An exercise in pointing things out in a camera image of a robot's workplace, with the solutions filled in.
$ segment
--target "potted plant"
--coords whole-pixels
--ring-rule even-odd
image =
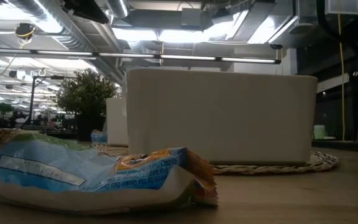
[[[77,138],[90,141],[92,130],[102,130],[106,98],[117,95],[117,87],[92,69],[75,71],[76,79],[64,79],[57,93],[57,105],[76,114]]]
[[[2,114],[2,118],[4,118],[5,114],[13,111],[13,107],[7,103],[0,103],[0,113]]]

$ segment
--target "black plant pot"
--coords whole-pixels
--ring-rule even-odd
[[[79,114],[77,118],[77,140],[91,141],[91,133],[93,130],[103,130],[106,118],[100,115]]]

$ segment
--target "wooden desk surface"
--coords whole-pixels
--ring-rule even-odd
[[[74,217],[0,203],[0,224],[358,223],[358,152],[317,150],[338,156],[340,167],[308,174],[217,176],[218,209]]]

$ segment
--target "snack bag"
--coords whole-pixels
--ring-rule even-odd
[[[185,147],[116,157],[75,142],[0,129],[0,200],[80,215],[217,205],[208,162]]]

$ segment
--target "chip bag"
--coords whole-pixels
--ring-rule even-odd
[[[112,156],[42,134],[0,129],[0,201],[79,215],[217,205],[208,162],[185,147]]]

